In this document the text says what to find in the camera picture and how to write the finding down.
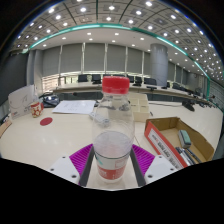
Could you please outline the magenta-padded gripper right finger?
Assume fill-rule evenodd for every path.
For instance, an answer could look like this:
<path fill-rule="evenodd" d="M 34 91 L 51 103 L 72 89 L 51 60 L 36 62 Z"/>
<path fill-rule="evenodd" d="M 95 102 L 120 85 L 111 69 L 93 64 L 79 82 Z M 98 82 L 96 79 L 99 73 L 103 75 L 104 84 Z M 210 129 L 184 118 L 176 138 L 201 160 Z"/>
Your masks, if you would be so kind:
<path fill-rule="evenodd" d="M 130 158 L 139 186 L 150 184 L 176 171 L 164 156 L 154 156 L 137 145 L 132 146 Z"/>

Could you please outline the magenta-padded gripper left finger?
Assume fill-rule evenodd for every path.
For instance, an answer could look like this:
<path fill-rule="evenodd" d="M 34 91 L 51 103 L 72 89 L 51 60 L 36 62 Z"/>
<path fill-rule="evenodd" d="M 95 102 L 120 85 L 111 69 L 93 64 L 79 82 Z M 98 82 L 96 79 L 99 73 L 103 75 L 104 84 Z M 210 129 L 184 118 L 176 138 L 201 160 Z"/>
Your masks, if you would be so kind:
<path fill-rule="evenodd" d="M 74 184 L 86 187 L 93 157 L 93 146 L 87 145 L 70 156 L 60 157 L 49 168 L 49 172 Z"/>

